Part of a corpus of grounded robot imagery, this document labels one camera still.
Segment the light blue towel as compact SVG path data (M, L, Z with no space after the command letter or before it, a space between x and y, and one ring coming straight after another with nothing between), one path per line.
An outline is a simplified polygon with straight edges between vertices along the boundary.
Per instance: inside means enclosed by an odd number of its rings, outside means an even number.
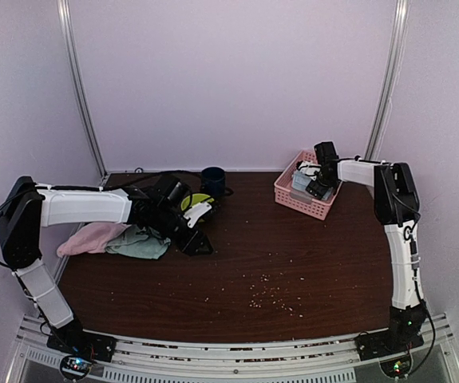
M304 192L311 181L316 179L316 175L308 175L299 170L294 170L291 176L291 187L297 191Z

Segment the patterned blue pastel towel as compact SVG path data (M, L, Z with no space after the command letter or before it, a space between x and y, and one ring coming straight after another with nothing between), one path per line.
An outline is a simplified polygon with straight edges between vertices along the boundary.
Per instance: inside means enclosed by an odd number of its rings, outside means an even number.
M326 192L323 194L321 200L322 201L327 201L328 199L330 199L332 197L332 195L334 194L334 189L333 188L329 188L326 190Z

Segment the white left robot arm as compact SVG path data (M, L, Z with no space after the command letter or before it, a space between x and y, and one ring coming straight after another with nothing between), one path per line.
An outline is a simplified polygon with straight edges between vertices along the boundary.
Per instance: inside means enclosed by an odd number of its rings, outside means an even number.
M210 255L210 240L200 228L214 208L200 202L173 173L140 187L127 182L103 187L40 184L17 178L0 204L0 266L9 270L50 327L50 335L71 354L90 341L73 308L49 271L43 233L51 227L114 223L145 227L171 240L186 255Z

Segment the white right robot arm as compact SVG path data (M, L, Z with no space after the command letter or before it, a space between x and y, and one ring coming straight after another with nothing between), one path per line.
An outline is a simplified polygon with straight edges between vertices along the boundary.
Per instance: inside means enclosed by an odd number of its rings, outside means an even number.
M410 166L359 156L342 159L331 141L316 144L314 151L320 169L307 192L316 199L343 182L373 189L374 214L386 233L393 276L390 321L382 344L390 352L399 352L419 334L428 318L417 246L420 200Z

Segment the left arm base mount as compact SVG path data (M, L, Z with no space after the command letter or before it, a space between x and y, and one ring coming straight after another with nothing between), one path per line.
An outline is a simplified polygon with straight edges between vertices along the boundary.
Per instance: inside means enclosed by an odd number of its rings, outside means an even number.
M86 378L93 367L100 361L111 362L116 349L114 337L83 333L83 345L68 345L58 336L50 334L47 347L65 354L59 362L59 372L68 381L80 381Z

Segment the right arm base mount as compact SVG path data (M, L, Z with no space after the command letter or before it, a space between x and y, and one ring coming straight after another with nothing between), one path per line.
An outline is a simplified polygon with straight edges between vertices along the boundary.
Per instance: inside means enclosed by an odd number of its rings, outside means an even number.
M361 332L354 339L360 361L378 360L382 373L391 379L406 379L413 370L412 350L424 345L420 334L402 341L390 336L388 330Z

